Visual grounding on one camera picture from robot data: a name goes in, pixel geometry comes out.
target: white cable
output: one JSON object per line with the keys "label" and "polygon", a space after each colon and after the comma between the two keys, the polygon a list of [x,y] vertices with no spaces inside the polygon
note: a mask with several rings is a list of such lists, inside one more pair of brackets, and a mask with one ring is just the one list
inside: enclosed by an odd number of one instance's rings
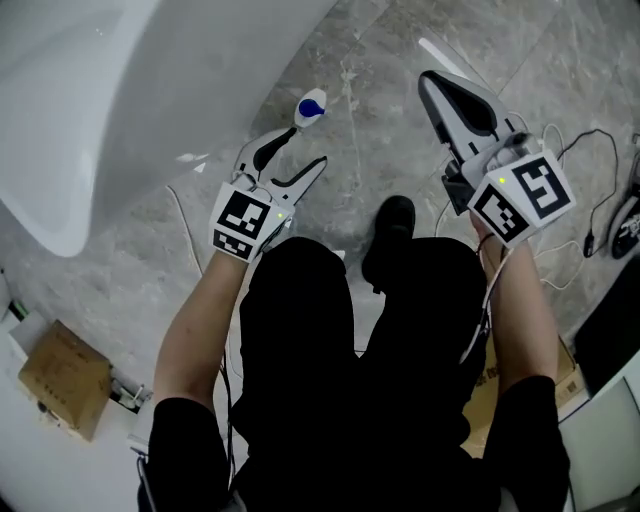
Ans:
{"label": "white cable", "polygon": [[462,364],[465,362],[465,360],[471,353],[471,350],[473,350],[473,346],[476,344],[476,340],[480,335],[480,329],[482,329],[484,324],[483,320],[485,318],[485,314],[487,314],[487,309],[489,307],[489,301],[491,300],[491,295],[493,295],[493,289],[496,287],[496,284],[498,283],[498,279],[500,278],[500,274],[502,273],[502,270],[504,269],[504,266],[507,263],[509,256],[511,256],[512,254],[513,254],[513,249],[509,249],[509,252],[505,254],[504,259],[502,260],[502,262],[500,262],[500,266],[498,267],[498,270],[496,270],[496,273],[493,276],[493,279],[491,280],[491,282],[489,283],[489,286],[487,287],[487,292],[484,294],[484,299],[482,300],[482,317],[480,318],[480,322],[478,323],[478,326],[476,327],[476,330],[473,333],[473,338],[471,338],[471,343],[469,343],[469,347],[467,348],[467,350],[463,352],[458,364]]}
{"label": "white cable", "polygon": [[547,249],[546,251],[542,251],[541,253],[537,254],[533,259],[537,260],[538,258],[544,256],[545,254],[549,254],[552,252],[556,252],[559,251],[560,249],[564,249],[565,247],[568,247],[570,245],[575,245],[578,248],[578,251],[580,251],[580,256],[581,256],[581,260],[580,260],[580,265],[578,266],[578,270],[576,270],[575,274],[573,274],[573,276],[571,277],[571,279],[569,279],[566,284],[562,285],[562,286],[558,286],[554,283],[552,283],[551,281],[549,281],[548,279],[540,279],[541,283],[546,283],[549,286],[551,286],[551,288],[554,288],[560,292],[566,290],[567,288],[569,288],[569,286],[571,286],[571,283],[573,283],[576,278],[578,277],[578,275],[580,275],[580,272],[582,272],[582,267],[584,267],[584,262],[586,261],[586,258],[584,257],[584,255],[582,254],[582,247],[580,247],[580,244],[578,242],[576,242],[575,240],[569,240],[568,242],[558,246],[558,247],[554,247],[553,249]]}
{"label": "white cable", "polygon": [[549,130],[549,128],[553,128],[557,132],[558,138],[560,139],[560,153],[558,153],[558,154],[562,155],[562,157],[560,158],[560,167],[564,170],[564,160],[567,157],[567,155],[564,154],[564,137],[562,136],[562,132],[560,131],[560,128],[558,128],[558,125],[556,125],[554,123],[549,123],[542,130],[542,141],[543,142],[545,142],[547,140],[547,131]]}
{"label": "white cable", "polygon": [[189,242],[187,245],[189,246],[189,252],[191,254],[191,259],[195,263],[196,268],[198,269],[198,272],[200,273],[200,277],[202,277],[202,275],[203,275],[202,265],[200,265],[200,261],[198,260],[198,256],[196,256],[196,251],[195,251],[194,243],[193,243],[193,236],[191,235],[191,230],[189,229],[189,224],[187,224],[187,217],[185,216],[184,210],[182,209],[182,204],[180,204],[180,199],[178,199],[178,194],[176,194],[176,191],[173,190],[173,188],[170,187],[169,185],[167,185],[167,190],[169,192],[171,192],[171,195],[175,199],[176,206],[178,207],[178,211],[180,212],[180,218],[182,219],[182,224],[184,225],[184,230],[187,233],[187,241]]}
{"label": "white cable", "polygon": [[438,222],[436,222],[436,231],[434,233],[434,237],[438,238],[438,232],[440,231],[440,224],[442,224],[442,221],[444,220],[444,215],[445,213],[447,213],[447,210],[449,209],[449,206],[451,206],[451,201],[449,201],[447,203],[447,205],[444,207],[444,210],[442,210],[442,212],[440,212],[440,217],[438,217]]}

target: cardboard box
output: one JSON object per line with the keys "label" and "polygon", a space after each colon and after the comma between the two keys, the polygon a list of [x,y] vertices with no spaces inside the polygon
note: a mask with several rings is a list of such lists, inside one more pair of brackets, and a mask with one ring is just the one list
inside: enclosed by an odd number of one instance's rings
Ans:
{"label": "cardboard box", "polygon": [[90,441],[111,393],[109,366],[105,357],[56,321],[18,378],[63,425]]}
{"label": "cardboard box", "polygon": [[[487,343],[487,359],[471,400],[463,414],[469,421],[471,434],[462,445],[472,457],[482,457],[487,444],[489,429],[498,402],[498,364],[493,346],[493,338]],[[573,359],[561,339],[558,339],[558,378],[556,381],[556,406],[566,404],[584,389],[584,379],[580,367]]]}

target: black pants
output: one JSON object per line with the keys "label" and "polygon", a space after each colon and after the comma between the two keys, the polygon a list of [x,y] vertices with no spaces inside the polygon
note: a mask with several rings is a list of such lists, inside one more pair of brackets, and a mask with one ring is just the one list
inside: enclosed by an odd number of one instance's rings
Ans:
{"label": "black pants", "polygon": [[[484,367],[486,341],[458,365],[486,290],[478,258],[456,240],[416,239],[385,271],[392,284],[384,312],[358,358],[340,258],[303,238],[263,256],[240,306],[244,384],[231,418],[250,458],[239,486],[252,470],[261,473],[255,467],[263,461],[271,473],[282,461],[305,496],[314,495],[305,481],[372,485],[377,476],[391,486],[373,468],[403,466],[466,439],[461,411]],[[411,446],[399,448],[403,441]]]}

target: knee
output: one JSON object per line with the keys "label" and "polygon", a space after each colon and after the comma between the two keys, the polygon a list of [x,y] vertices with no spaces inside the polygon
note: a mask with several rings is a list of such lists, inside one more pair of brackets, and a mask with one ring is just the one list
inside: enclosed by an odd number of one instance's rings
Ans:
{"label": "knee", "polygon": [[293,237],[264,254],[253,279],[308,282],[345,273],[342,260],[324,245],[309,238]]}

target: black cable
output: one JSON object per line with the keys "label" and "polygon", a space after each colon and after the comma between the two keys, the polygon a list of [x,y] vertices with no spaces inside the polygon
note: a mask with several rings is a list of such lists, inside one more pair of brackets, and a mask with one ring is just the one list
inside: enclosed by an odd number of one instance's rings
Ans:
{"label": "black cable", "polygon": [[560,152],[560,154],[558,155],[558,160],[560,160],[567,151],[572,149],[578,143],[578,141],[580,141],[580,139],[582,139],[583,137],[586,137],[588,135],[593,135],[594,133],[601,133],[602,135],[606,135],[607,137],[609,137],[609,139],[611,140],[611,144],[613,146],[613,153],[614,153],[614,155],[616,157],[616,165],[615,165],[614,174],[613,174],[613,192],[611,192],[611,194],[609,194],[604,199],[602,199],[591,210],[591,215],[589,216],[589,232],[587,233],[587,236],[584,239],[584,246],[583,246],[583,249],[582,249],[582,252],[583,252],[585,258],[591,258],[598,251],[600,251],[601,249],[603,249],[607,245],[607,242],[605,241],[595,251],[593,250],[593,244],[594,244],[594,241],[595,241],[595,237],[593,236],[593,216],[595,215],[596,210],[598,210],[598,208],[600,208],[607,201],[609,201],[609,199],[613,198],[616,195],[616,193],[618,192],[618,168],[620,167],[620,159],[618,157],[618,146],[616,145],[616,141],[613,138],[613,135],[611,135],[609,132],[606,132],[606,131],[604,131],[604,130],[602,130],[600,128],[594,128],[593,130],[589,130],[587,132],[582,132],[580,135],[578,135],[573,140],[573,142],[571,144],[569,144],[566,148],[564,148]]}

